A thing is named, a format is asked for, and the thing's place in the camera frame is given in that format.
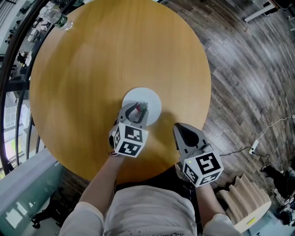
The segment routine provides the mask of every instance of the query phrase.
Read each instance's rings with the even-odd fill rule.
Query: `chair leg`
[[[252,14],[251,16],[245,18],[244,21],[248,22],[248,21],[254,19],[255,17],[258,17],[259,15],[263,14],[264,12],[267,12],[267,11],[269,11],[269,10],[275,8],[275,7],[276,7],[276,6],[274,6],[273,4],[270,4],[270,5],[268,5],[268,6],[264,7],[264,8],[262,8],[261,10],[255,12],[255,13]]]

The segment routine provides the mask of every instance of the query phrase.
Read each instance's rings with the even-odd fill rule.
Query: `wrist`
[[[109,162],[112,166],[114,167],[120,167],[123,162],[125,160],[124,156],[109,156],[109,158],[107,159],[107,162]]]
[[[207,193],[208,191],[209,192],[212,191],[212,187],[211,187],[211,184],[206,183],[204,185],[201,185],[201,186],[195,188],[195,190],[196,190],[196,192],[199,192],[199,193],[203,193],[203,192]]]

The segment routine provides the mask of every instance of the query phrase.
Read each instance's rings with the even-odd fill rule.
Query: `forearm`
[[[207,222],[212,220],[214,215],[218,213],[225,215],[225,212],[217,201],[213,189],[209,183],[197,187],[196,194],[203,227]]]
[[[106,212],[114,184],[124,157],[110,156],[83,192],[80,201],[95,206],[102,214]]]

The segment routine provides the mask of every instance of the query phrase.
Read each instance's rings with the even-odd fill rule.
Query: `black pants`
[[[156,187],[159,189],[170,190],[170,191],[178,193],[184,198],[189,199],[191,203],[193,204],[193,207],[195,210],[196,223],[198,224],[201,221],[197,197],[195,194],[195,187],[193,184],[178,178],[178,175],[176,174],[175,166],[172,166],[165,172],[142,182],[119,184],[115,187],[115,192],[125,188],[140,186],[140,185],[148,185],[148,186]]]
[[[273,178],[275,187],[283,198],[287,198],[293,192],[293,181],[288,181],[288,177],[278,172],[275,168],[269,165],[265,168],[264,172],[268,177]]]

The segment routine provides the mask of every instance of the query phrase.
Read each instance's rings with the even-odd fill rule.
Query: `white plate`
[[[149,88],[135,88],[126,94],[123,99],[122,107],[131,102],[147,102],[148,118],[147,126],[156,122],[159,118],[162,110],[162,103],[159,96]],[[130,114],[130,119],[138,119],[136,114],[132,116]]]

